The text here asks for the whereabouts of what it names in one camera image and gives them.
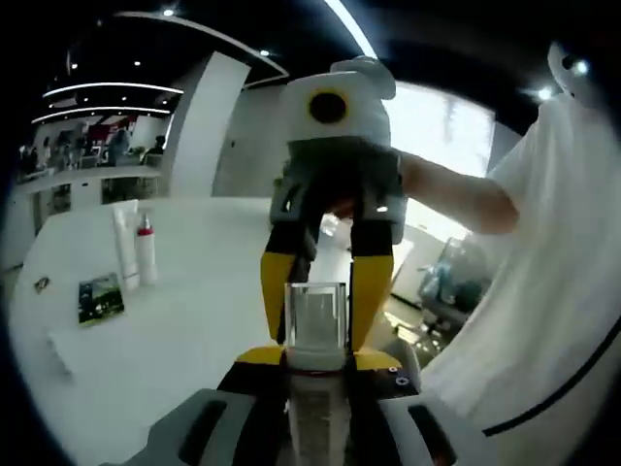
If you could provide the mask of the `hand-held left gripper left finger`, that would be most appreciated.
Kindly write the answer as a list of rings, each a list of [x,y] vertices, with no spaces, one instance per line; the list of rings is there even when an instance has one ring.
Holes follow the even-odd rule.
[[[216,388],[203,388],[158,420],[149,465],[275,465],[286,419],[285,370],[276,358],[236,360]]]

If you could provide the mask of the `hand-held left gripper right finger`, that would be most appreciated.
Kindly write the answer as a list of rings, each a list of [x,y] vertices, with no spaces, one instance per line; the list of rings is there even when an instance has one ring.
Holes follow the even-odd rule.
[[[430,392],[419,392],[392,356],[361,349],[344,370],[351,453],[358,465],[491,465],[481,430]]]

